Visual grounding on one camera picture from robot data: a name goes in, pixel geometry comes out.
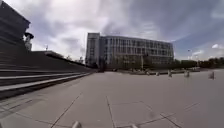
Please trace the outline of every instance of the paved plaza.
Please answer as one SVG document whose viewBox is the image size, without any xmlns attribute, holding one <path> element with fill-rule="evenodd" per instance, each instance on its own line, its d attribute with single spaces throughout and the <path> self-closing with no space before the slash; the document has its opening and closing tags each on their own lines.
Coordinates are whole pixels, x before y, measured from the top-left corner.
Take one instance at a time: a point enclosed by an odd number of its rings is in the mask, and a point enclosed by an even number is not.
<svg viewBox="0 0 224 128">
<path fill-rule="evenodd" d="M 0 102 L 2 128 L 221 128 L 224 70 L 172 78 L 99 73 Z"/>
</svg>

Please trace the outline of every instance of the white building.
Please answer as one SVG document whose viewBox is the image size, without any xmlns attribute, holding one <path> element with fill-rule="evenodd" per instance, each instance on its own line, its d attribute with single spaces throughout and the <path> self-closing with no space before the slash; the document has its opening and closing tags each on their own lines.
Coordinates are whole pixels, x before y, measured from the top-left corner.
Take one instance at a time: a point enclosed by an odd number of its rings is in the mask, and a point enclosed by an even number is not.
<svg viewBox="0 0 224 128">
<path fill-rule="evenodd" d="M 100 33 L 88 33 L 86 64 L 105 60 L 110 68 L 137 68 L 137 65 L 149 63 L 165 66 L 173 61 L 174 51 L 171 43 L 120 36 L 100 36 Z"/>
</svg>

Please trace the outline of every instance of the cloudy sky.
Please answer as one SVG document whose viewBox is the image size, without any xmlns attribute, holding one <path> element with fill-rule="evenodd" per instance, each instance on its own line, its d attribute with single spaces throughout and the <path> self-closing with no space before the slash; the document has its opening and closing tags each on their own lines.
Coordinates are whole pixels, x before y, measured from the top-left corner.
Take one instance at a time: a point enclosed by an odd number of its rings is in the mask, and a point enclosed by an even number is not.
<svg viewBox="0 0 224 128">
<path fill-rule="evenodd" d="M 87 32 L 100 32 L 172 42 L 179 59 L 224 56 L 224 0 L 4 1 L 31 21 L 33 50 L 77 59 Z"/>
</svg>

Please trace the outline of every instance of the modern building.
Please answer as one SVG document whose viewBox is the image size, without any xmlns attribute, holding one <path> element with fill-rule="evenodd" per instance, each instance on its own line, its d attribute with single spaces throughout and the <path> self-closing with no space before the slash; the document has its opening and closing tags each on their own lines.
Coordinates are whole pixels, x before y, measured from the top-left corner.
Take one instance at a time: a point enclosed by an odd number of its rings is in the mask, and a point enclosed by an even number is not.
<svg viewBox="0 0 224 128">
<path fill-rule="evenodd" d="M 4 1 L 0 1 L 0 42 L 24 46 L 23 35 L 30 22 Z"/>
<path fill-rule="evenodd" d="M 86 64 L 105 61 L 108 68 L 166 67 L 174 59 L 172 43 L 88 33 Z"/>
</svg>

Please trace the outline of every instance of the bollard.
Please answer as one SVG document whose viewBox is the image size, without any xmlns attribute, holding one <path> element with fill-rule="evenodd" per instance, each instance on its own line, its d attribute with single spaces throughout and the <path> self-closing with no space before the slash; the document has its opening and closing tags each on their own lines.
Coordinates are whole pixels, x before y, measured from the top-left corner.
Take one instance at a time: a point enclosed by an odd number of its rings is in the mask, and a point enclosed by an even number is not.
<svg viewBox="0 0 224 128">
<path fill-rule="evenodd" d="M 78 121 L 76 121 L 72 128 L 82 128 L 82 125 Z"/>
<path fill-rule="evenodd" d="M 209 79 L 214 80 L 215 79 L 215 72 L 214 71 L 210 72 L 208 77 L 209 77 Z"/>
<path fill-rule="evenodd" d="M 157 73 L 156 73 L 156 76 L 159 76 L 159 75 L 160 75 L 159 72 L 157 72 Z"/>
<path fill-rule="evenodd" d="M 135 125 L 135 124 L 132 124 L 131 128 L 139 128 L 139 127 L 137 125 Z"/>
<path fill-rule="evenodd" d="M 189 77 L 190 77 L 190 72 L 189 72 L 189 71 L 185 71 L 184 76 L 185 76 L 186 78 L 189 78 Z"/>
<path fill-rule="evenodd" d="M 172 72 L 171 71 L 168 71 L 168 76 L 172 77 Z"/>
</svg>

